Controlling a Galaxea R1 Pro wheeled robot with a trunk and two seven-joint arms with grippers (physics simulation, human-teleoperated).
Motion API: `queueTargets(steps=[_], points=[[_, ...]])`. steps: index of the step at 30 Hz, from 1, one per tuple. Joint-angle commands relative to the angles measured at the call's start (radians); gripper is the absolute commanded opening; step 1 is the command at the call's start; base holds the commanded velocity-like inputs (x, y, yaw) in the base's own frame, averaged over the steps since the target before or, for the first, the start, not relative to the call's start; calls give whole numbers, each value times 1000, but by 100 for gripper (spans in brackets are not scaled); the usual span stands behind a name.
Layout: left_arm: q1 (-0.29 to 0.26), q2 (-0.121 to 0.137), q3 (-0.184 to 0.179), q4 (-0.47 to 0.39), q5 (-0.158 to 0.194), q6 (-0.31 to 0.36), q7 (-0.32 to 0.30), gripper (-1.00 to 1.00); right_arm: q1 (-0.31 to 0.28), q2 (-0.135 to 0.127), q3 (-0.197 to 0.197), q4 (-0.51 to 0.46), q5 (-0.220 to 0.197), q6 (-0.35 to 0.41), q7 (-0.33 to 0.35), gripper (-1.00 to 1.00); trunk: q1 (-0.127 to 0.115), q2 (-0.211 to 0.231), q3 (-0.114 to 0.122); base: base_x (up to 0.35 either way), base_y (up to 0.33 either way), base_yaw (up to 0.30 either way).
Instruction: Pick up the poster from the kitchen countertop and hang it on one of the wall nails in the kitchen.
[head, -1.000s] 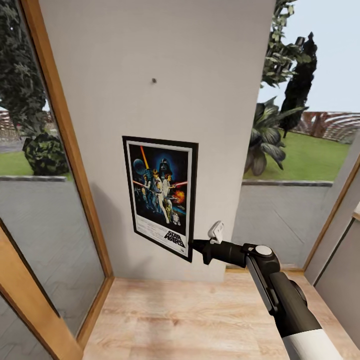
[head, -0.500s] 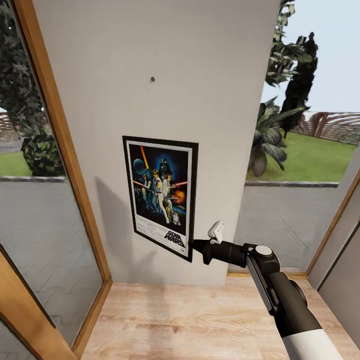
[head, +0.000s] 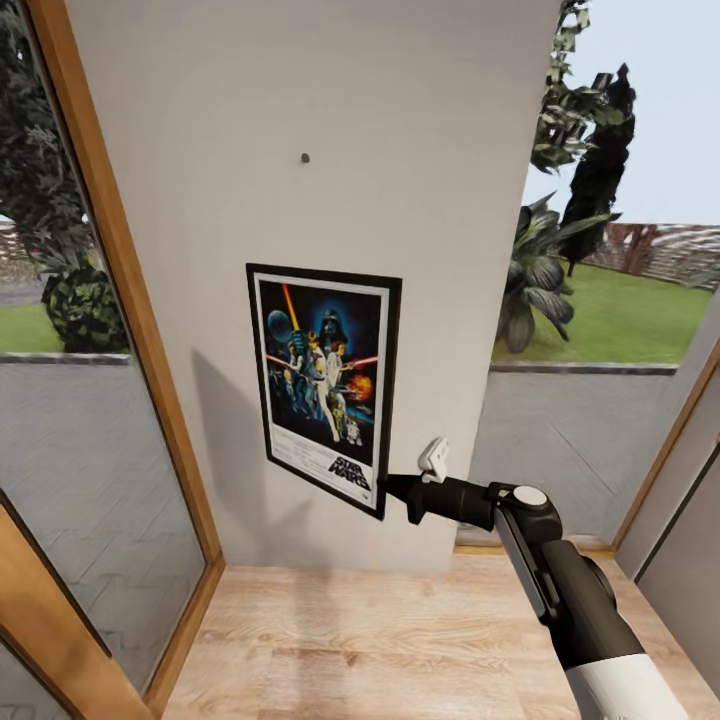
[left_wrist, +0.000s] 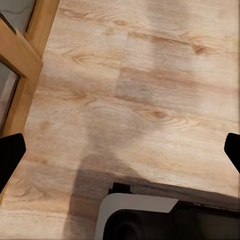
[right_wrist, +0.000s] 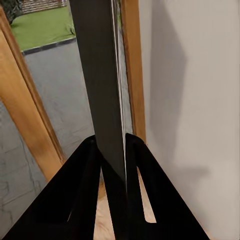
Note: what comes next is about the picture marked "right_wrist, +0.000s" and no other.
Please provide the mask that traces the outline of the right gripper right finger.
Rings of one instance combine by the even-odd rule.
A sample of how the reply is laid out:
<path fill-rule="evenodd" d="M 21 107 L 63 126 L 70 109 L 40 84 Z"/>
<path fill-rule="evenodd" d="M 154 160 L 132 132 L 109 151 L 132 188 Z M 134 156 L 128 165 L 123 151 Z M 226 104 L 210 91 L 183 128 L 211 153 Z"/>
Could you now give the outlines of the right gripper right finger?
<path fill-rule="evenodd" d="M 211 240 L 141 138 L 125 135 L 129 240 Z M 140 175 L 157 223 L 145 220 Z"/>

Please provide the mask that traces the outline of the poster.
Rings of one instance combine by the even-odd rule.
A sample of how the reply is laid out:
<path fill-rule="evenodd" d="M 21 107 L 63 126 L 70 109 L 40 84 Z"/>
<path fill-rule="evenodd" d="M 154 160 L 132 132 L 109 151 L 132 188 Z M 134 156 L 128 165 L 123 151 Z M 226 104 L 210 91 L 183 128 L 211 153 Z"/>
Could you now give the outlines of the poster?
<path fill-rule="evenodd" d="M 69 0 L 115 240 L 129 240 L 117 0 Z"/>

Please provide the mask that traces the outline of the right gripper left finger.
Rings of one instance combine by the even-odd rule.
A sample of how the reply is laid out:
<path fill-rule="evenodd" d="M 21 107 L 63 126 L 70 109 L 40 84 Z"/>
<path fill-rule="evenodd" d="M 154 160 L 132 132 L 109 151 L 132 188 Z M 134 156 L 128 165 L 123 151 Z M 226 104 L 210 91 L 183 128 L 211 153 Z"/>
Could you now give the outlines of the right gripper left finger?
<path fill-rule="evenodd" d="M 92 135 L 62 164 L 2 240 L 93 240 L 101 169 Z"/>

